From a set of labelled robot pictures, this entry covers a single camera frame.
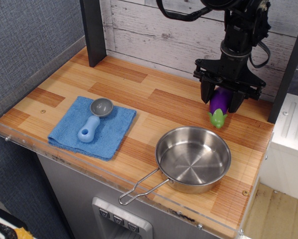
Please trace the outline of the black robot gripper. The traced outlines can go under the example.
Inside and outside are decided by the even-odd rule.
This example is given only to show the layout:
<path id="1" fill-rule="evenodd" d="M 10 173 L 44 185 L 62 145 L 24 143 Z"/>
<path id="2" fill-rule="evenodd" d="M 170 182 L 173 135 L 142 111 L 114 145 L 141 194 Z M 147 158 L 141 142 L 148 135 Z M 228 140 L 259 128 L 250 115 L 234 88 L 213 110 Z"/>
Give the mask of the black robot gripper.
<path id="1" fill-rule="evenodd" d="M 235 113 L 244 99 L 258 100 L 266 83 L 248 68 L 252 47 L 242 52 L 235 52 L 221 47 L 219 60 L 197 59 L 194 77 L 200 80 L 201 99 L 208 103 L 215 86 L 233 91 L 228 111 Z"/>

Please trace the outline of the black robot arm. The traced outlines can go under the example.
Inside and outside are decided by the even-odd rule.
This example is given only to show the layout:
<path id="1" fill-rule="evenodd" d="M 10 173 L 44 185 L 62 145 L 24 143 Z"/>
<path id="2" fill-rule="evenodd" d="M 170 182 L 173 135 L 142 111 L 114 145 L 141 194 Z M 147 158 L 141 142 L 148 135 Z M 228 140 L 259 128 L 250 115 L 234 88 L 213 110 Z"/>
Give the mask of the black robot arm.
<path id="1" fill-rule="evenodd" d="M 225 37 L 221 42 L 219 60 L 197 59 L 194 77 L 201 82 L 201 99 L 208 103 L 215 87 L 233 93 L 228 111 L 234 113 L 248 98 L 259 99 L 266 83 L 253 74 L 248 64 L 252 63 L 252 49 L 260 46 L 271 55 L 263 39 L 268 37 L 270 25 L 267 0 L 204 0 L 204 8 L 190 14 L 180 14 L 164 9 L 162 1 L 157 6 L 162 14 L 174 20 L 195 21 L 213 10 L 224 11 Z"/>

